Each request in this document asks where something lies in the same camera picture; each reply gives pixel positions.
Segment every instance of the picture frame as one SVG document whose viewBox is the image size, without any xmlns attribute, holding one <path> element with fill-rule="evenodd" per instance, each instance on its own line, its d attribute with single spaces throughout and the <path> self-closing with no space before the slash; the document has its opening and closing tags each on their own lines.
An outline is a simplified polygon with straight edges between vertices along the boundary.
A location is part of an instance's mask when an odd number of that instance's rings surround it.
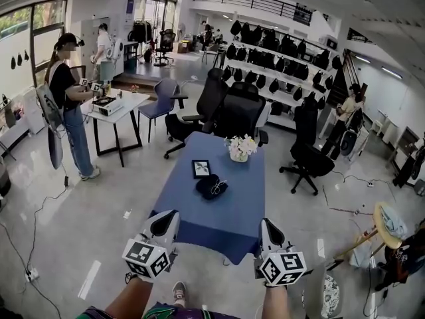
<svg viewBox="0 0 425 319">
<path fill-rule="evenodd" d="M 211 175 L 210 162 L 207 159 L 192 161 L 193 178 L 203 178 Z"/>
</svg>

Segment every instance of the blue jeans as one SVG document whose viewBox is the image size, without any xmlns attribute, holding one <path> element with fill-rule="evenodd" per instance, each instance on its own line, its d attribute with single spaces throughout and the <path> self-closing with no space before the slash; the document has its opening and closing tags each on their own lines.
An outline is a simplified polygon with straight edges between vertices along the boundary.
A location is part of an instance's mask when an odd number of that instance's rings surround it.
<svg viewBox="0 0 425 319">
<path fill-rule="evenodd" d="M 90 176 L 93 173 L 93 165 L 88 152 L 86 131 L 81 108 L 77 106 L 73 110 L 64 112 L 64 123 L 68 132 L 68 140 L 72 158 L 81 175 Z"/>
</svg>

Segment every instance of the black t-shirt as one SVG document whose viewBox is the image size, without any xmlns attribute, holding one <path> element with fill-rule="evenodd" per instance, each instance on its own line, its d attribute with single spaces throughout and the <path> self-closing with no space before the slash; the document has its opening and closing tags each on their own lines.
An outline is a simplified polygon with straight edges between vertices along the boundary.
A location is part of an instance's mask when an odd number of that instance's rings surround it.
<svg viewBox="0 0 425 319">
<path fill-rule="evenodd" d="M 69 99 L 65 90 L 76 83 L 67 64 L 60 64 L 53 74 L 52 82 L 49 85 L 54 101 L 59 108 L 64 107 L 64 111 L 75 109 L 80 102 Z"/>
</svg>

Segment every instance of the railing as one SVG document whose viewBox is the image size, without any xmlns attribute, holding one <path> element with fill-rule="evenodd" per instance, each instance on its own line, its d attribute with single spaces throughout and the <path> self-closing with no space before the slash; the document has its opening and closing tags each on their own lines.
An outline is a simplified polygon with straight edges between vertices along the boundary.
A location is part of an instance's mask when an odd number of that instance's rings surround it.
<svg viewBox="0 0 425 319">
<path fill-rule="evenodd" d="M 354 67 L 353 60 L 351 59 L 350 50 L 344 51 L 343 70 L 344 70 L 344 73 L 348 74 L 349 76 L 350 85 L 353 85 L 354 83 L 360 84 L 359 77 L 357 76 L 357 73 L 356 73 L 356 68 Z"/>
<path fill-rule="evenodd" d="M 213 3 L 226 3 L 230 5 L 244 6 L 252 9 L 273 13 L 281 17 L 289 18 L 301 24 L 310 26 L 312 12 L 300 6 L 284 3 L 279 0 L 193 0 Z"/>
<path fill-rule="evenodd" d="M 354 31 L 353 29 L 349 29 L 347 40 L 359 41 L 360 43 L 373 44 L 372 41 L 370 41 L 368 38 L 366 38 L 364 35 L 360 34 L 359 32 Z"/>
</svg>

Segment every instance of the power outlet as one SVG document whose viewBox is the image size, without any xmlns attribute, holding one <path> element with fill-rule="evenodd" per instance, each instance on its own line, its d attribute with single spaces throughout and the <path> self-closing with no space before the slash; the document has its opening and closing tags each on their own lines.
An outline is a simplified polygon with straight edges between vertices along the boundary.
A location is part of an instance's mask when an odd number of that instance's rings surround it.
<svg viewBox="0 0 425 319">
<path fill-rule="evenodd" d="M 32 281 L 34 281 L 34 280 L 36 280 L 36 279 L 38 279 L 38 278 L 39 278 L 39 272 L 37 272 L 37 269 L 32 268 L 32 269 L 29 271 L 29 275 L 28 275 L 27 273 L 25 273 L 25 278 L 26 278 L 26 280 L 27 280 L 28 282 L 32 282 Z"/>
</svg>

